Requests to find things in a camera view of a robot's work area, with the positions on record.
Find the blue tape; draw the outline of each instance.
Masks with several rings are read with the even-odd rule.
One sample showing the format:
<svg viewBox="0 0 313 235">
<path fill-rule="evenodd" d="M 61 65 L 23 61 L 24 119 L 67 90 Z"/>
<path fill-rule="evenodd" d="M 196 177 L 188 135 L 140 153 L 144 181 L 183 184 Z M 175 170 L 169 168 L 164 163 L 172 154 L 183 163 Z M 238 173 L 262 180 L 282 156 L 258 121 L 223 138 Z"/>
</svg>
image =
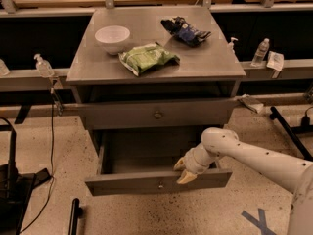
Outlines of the blue tape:
<svg viewBox="0 0 313 235">
<path fill-rule="evenodd" d="M 258 209 L 258 215 L 260 220 L 257 220 L 254 216 L 250 215 L 246 211 L 243 211 L 242 213 L 243 217 L 245 217 L 248 221 L 250 221 L 261 230 L 262 235 L 276 235 L 276 233 L 274 233 L 267 227 L 265 211 L 263 209 Z"/>
</svg>

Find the drawer handle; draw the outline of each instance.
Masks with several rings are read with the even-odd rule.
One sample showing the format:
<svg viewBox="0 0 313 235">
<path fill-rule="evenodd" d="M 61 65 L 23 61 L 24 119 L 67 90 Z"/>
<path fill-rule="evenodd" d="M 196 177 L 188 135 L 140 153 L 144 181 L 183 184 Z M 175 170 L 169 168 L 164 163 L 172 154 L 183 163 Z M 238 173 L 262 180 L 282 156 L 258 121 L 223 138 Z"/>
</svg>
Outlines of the drawer handle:
<svg viewBox="0 0 313 235">
<path fill-rule="evenodd" d="M 163 185 L 162 182 L 160 182 L 160 183 L 158 184 L 158 189 L 161 190 L 161 189 L 163 189 L 163 188 L 164 188 L 164 185 Z"/>
<path fill-rule="evenodd" d="M 156 111 L 154 116 L 155 116 L 155 119 L 161 119 L 161 118 L 163 118 L 163 113 Z"/>
</svg>

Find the closed drawer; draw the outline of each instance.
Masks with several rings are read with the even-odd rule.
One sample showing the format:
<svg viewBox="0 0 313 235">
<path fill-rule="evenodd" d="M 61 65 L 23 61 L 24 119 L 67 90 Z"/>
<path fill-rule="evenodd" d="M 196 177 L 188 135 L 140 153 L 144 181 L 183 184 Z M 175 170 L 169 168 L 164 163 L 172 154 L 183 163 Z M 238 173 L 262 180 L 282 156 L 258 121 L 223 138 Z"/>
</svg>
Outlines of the closed drawer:
<svg viewBox="0 0 313 235">
<path fill-rule="evenodd" d="M 94 196 L 225 187 L 232 171 L 219 164 L 186 185 L 173 166 L 201 138 L 203 127 L 111 130 L 103 133 L 98 174 L 85 180 Z"/>
<path fill-rule="evenodd" d="M 239 103 L 234 98 L 108 102 L 78 106 L 86 129 L 223 125 Z"/>
</svg>

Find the gray cabinet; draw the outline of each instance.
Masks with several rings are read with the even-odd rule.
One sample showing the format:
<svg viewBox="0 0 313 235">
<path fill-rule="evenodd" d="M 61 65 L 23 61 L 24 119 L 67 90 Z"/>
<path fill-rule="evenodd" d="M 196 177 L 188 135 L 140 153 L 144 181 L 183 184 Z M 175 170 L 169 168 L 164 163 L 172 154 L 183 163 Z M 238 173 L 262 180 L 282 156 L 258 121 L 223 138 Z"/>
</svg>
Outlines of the gray cabinet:
<svg viewBox="0 0 313 235">
<path fill-rule="evenodd" d="M 190 48 L 166 32 L 160 20 L 184 17 L 212 35 Z M 100 49 L 95 32 L 120 24 L 131 31 L 130 46 L 157 41 L 180 56 L 180 65 L 134 76 Z M 84 127 L 99 154 L 98 174 L 86 179 L 93 195 L 171 192 L 223 187 L 231 171 L 214 164 L 199 180 L 180 186 L 177 160 L 211 125 L 228 122 L 245 72 L 203 7 L 139 7 L 95 12 L 67 76 Z"/>
</svg>

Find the speckled floor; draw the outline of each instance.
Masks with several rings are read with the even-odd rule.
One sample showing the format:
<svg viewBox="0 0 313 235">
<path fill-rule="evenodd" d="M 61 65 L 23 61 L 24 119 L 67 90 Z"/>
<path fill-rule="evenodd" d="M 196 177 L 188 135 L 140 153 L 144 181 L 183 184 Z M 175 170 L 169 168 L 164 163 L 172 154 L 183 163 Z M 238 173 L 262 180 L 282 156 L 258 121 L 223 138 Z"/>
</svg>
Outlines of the speckled floor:
<svg viewBox="0 0 313 235">
<path fill-rule="evenodd" d="M 299 155 L 280 124 L 269 118 L 269 107 L 276 105 L 290 126 L 299 125 L 310 105 L 295 98 L 266 101 L 260 114 L 245 107 L 234 109 L 225 128 L 235 130 L 240 139 L 290 155 Z M 17 168 L 32 173 L 50 167 L 51 118 L 49 106 L 31 110 L 21 125 L 15 125 Z M 0 116 L 14 121 L 15 114 L 0 108 Z M 268 229 L 287 234 L 292 194 L 231 158 L 220 163 L 233 175 L 225 188 L 205 189 L 173 194 L 114 195 L 93 197 L 84 179 L 97 170 L 97 154 L 87 131 L 75 111 L 54 117 L 55 182 L 49 204 L 40 217 L 23 234 L 68 234 L 71 202 L 79 198 L 84 215 L 78 221 L 77 234 L 87 235 L 258 235 L 261 230 L 243 216 L 260 220 L 265 211 Z M 303 143 L 312 150 L 312 137 Z M 7 163 L 8 134 L 0 133 L 0 165 Z M 36 188 L 26 212 L 26 227 L 44 205 L 50 183 Z"/>
</svg>

